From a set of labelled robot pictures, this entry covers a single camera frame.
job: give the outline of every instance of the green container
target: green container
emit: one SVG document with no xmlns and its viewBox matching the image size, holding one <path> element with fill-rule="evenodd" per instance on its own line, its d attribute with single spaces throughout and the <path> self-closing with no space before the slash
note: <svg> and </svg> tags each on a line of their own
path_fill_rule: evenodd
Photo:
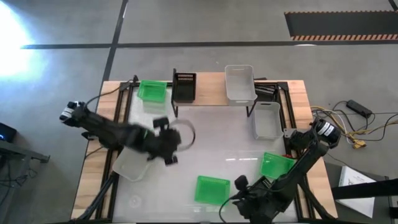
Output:
<svg viewBox="0 0 398 224">
<path fill-rule="evenodd" d="M 138 97 L 143 101 L 164 103 L 166 88 L 166 82 L 143 80 L 139 84 Z"/>
<path fill-rule="evenodd" d="M 261 163 L 261 174 L 277 179 L 280 175 L 288 173 L 293 165 L 293 159 L 265 152 Z"/>
<path fill-rule="evenodd" d="M 230 181 L 213 177 L 198 176 L 195 201 L 222 205 L 229 199 Z"/>
</svg>

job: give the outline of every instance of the white plastic bin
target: white plastic bin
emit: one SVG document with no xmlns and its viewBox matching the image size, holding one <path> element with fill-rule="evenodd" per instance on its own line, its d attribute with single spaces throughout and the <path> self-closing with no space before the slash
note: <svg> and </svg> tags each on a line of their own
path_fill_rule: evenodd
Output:
<svg viewBox="0 0 398 224">
<path fill-rule="evenodd" d="M 280 105 L 275 102 L 257 102 L 252 112 L 253 135 L 258 140 L 281 138 Z"/>
<path fill-rule="evenodd" d="M 257 98 L 254 90 L 253 67 L 251 65 L 225 66 L 225 87 L 228 105 L 252 106 Z"/>
</svg>

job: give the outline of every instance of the gray floor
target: gray floor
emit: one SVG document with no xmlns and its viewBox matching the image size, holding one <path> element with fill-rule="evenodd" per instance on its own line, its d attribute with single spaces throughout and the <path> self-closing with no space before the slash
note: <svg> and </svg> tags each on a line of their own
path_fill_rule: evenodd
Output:
<svg viewBox="0 0 398 224">
<path fill-rule="evenodd" d="M 68 220 L 83 163 L 81 130 L 58 116 L 68 101 L 98 94 L 108 49 L 17 50 L 19 44 L 110 43 L 122 0 L 0 1 L 0 122 L 19 131 L 17 143 L 50 154 L 50 163 L 33 164 L 39 175 L 15 195 L 8 223 Z M 130 1 L 119 42 L 289 40 L 284 11 L 391 10 L 387 0 Z M 182 71 L 223 71 L 228 64 L 253 65 L 257 77 L 303 79 L 312 105 L 328 108 L 354 99 L 374 112 L 398 111 L 398 45 L 316 47 L 228 47 L 118 49 L 110 80 L 171 78 Z M 377 115 L 381 124 L 388 114 Z M 350 115 L 353 125 L 364 119 Z M 354 150 L 344 139 L 330 152 L 347 164 L 398 177 L 396 133 Z M 369 139 L 381 136 L 377 132 Z"/>
</svg>

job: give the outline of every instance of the wooden table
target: wooden table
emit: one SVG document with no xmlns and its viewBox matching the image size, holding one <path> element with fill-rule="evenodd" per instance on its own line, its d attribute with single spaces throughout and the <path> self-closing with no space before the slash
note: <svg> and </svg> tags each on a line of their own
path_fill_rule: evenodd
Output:
<svg viewBox="0 0 398 224">
<path fill-rule="evenodd" d="M 276 82 L 275 80 L 270 81 L 256 81 L 256 82 Z M 309 123 L 313 120 L 310 109 L 310 103 L 308 102 L 307 92 L 303 80 L 283 80 L 281 82 L 287 82 L 289 86 L 290 98 L 292 101 L 295 122 L 297 128 L 308 129 Z M 119 87 L 120 82 L 107 81 L 103 83 L 101 93 L 107 93 Z M 191 106 L 202 106 L 202 105 L 228 105 L 225 89 L 225 79 L 223 72 L 198 72 L 197 73 L 197 90 L 196 100 L 188 105 Z M 99 99 L 97 113 L 108 118 L 113 119 L 116 107 L 116 100 L 118 98 L 118 92 L 106 96 L 102 96 Z M 285 97 L 282 98 L 282 106 L 286 108 Z M 126 106 L 126 98 L 123 99 L 122 110 L 120 118 L 123 117 L 124 108 Z M 290 120 L 285 113 L 285 120 L 287 127 L 290 127 Z M 92 141 L 88 145 L 87 154 L 99 148 L 98 141 Z M 100 150 L 90 157 L 88 157 L 84 164 L 83 170 L 80 177 L 80 183 L 76 194 L 75 204 L 73 206 L 72 218 L 80 216 L 87 206 L 92 202 L 98 193 L 101 186 L 101 179 L 103 176 L 103 169 L 106 159 L 106 150 Z M 312 167 L 310 172 L 307 174 L 308 183 L 310 190 L 314 193 L 319 202 L 326 208 L 326 210 L 337 217 L 337 211 L 335 202 L 331 194 L 329 185 L 329 179 L 326 173 L 325 163 L 323 159 L 319 159 L 318 162 Z M 105 200 L 109 199 L 108 191 Z M 300 191 L 300 201 L 302 202 L 303 216 L 308 217 L 308 210 L 305 204 L 303 193 Z M 103 215 L 106 215 L 108 211 L 108 203 L 105 203 Z"/>
</svg>

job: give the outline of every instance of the black floor mat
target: black floor mat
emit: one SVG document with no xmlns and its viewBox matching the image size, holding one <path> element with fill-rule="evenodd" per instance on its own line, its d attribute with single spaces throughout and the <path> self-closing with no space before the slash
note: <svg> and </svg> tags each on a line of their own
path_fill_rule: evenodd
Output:
<svg viewBox="0 0 398 224">
<path fill-rule="evenodd" d="M 398 12 L 285 12 L 293 40 L 396 40 Z"/>
</svg>

